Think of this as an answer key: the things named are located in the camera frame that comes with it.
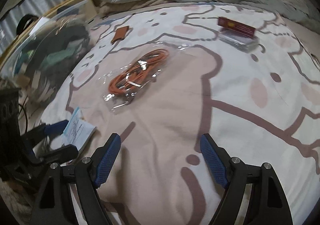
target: black cable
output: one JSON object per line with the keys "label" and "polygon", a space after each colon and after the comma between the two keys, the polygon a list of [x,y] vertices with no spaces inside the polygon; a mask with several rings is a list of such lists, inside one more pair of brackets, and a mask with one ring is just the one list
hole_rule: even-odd
{"label": "black cable", "polygon": [[28,117],[27,117],[27,112],[26,112],[26,110],[24,109],[24,107],[19,103],[19,106],[22,108],[22,110],[23,110],[23,113],[24,113],[24,115],[25,115],[25,117],[26,117],[26,131],[25,131],[25,133],[27,133],[27,131],[28,131]]}
{"label": "black cable", "polygon": [[28,96],[26,96],[26,98],[24,99],[24,102],[22,103],[22,106],[23,106],[23,107],[24,107],[24,105],[25,105],[25,103],[26,103],[27,98],[28,98]]}
{"label": "black cable", "polygon": [[25,31],[34,21],[38,19],[39,17],[34,14],[26,14],[25,16],[23,16],[17,25],[16,34],[22,34],[23,31]]}

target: blue clamp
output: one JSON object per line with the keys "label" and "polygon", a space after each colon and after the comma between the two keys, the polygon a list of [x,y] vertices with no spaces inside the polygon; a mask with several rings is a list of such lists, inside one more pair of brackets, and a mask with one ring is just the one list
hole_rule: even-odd
{"label": "blue clamp", "polygon": [[44,134],[46,136],[61,135],[68,123],[68,120],[62,120],[52,125],[46,125],[44,128]]}

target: cartoon print bedsheet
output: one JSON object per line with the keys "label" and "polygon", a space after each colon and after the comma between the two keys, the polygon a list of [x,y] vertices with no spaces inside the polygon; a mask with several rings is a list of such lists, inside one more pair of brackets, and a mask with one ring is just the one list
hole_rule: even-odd
{"label": "cartoon print bedsheet", "polygon": [[[258,47],[246,53],[221,42],[219,16],[256,27]],[[115,30],[127,25],[126,38],[111,45]],[[97,44],[65,80],[42,121],[65,119],[79,106],[97,126],[81,157],[91,156],[111,133],[121,136],[121,151],[98,189],[115,222],[208,224],[223,195],[199,149],[198,138],[210,133],[246,164],[271,163],[294,224],[303,223],[320,196],[320,72],[278,14],[172,4],[99,24],[92,35]],[[164,71],[165,82],[152,83],[124,111],[110,112],[103,100],[108,86],[99,78],[154,41],[193,46],[183,51],[184,61],[170,64],[174,74],[169,67]]]}

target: plastic bag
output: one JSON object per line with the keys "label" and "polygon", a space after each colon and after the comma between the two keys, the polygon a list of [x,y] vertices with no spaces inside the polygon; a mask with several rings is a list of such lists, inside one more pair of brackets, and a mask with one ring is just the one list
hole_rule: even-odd
{"label": "plastic bag", "polygon": [[119,108],[132,103],[142,94],[142,89],[145,90],[147,86],[152,88],[152,82],[156,82],[178,54],[181,55],[184,49],[192,46],[156,42],[137,48],[138,52],[135,52],[138,56],[134,60],[99,78],[106,86],[106,95],[103,99],[108,109],[116,112]]}
{"label": "plastic bag", "polygon": [[227,28],[223,28],[220,31],[219,39],[241,51],[252,50],[259,43],[259,39],[256,36],[249,37],[245,34]]}

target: plastic case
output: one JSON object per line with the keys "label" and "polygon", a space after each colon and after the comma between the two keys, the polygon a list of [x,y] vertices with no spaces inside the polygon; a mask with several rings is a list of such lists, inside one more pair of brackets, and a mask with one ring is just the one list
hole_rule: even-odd
{"label": "plastic case", "polygon": [[231,44],[232,46],[236,47],[241,51],[252,50],[259,43],[259,39],[256,36],[253,36],[251,38],[245,34],[239,33],[228,28],[222,28],[222,30],[219,33],[219,39],[225,43]]}
{"label": "plastic case", "polygon": [[23,88],[30,101],[49,104],[90,51],[83,13],[86,2],[68,7],[42,25],[17,47],[2,68],[1,77]]}

